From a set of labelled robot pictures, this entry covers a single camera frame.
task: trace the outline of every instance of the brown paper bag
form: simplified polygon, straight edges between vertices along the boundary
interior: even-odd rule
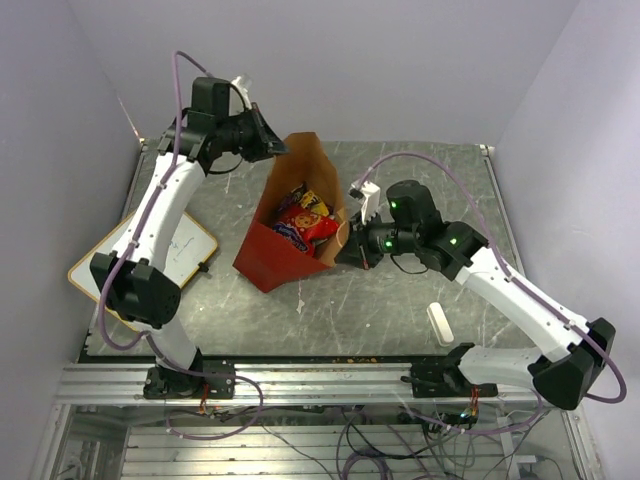
[[[233,266],[263,292],[335,265],[335,257],[349,235],[348,217],[336,168],[315,133],[292,133],[284,143],[290,152],[276,157],[260,203]],[[274,232],[276,210],[285,196],[302,182],[333,207],[338,231],[310,257]]]

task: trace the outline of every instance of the open bag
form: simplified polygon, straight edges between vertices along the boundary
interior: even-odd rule
[[[262,197],[233,266],[263,292],[335,266],[349,235],[348,217],[336,168],[315,133],[292,133],[289,153],[276,157]],[[272,230],[282,200],[303,182],[333,208],[338,231],[306,255]]]

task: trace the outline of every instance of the white wall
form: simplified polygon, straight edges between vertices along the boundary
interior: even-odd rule
[[[66,272],[116,222],[139,145],[64,0],[0,12],[0,477],[24,479],[91,316]]]
[[[496,170],[530,277],[617,327],[630,383],[585,401],[608,477],[637,478],[640,395],[640,3],[582,0],[498,143]],[[610,372],[596,383],[615,396]]]
[[[254,79],[276,131],[495,145],[577,0],[70,0],[143,136],[170,52]],[[193,69],[185,68],[183,85]]]

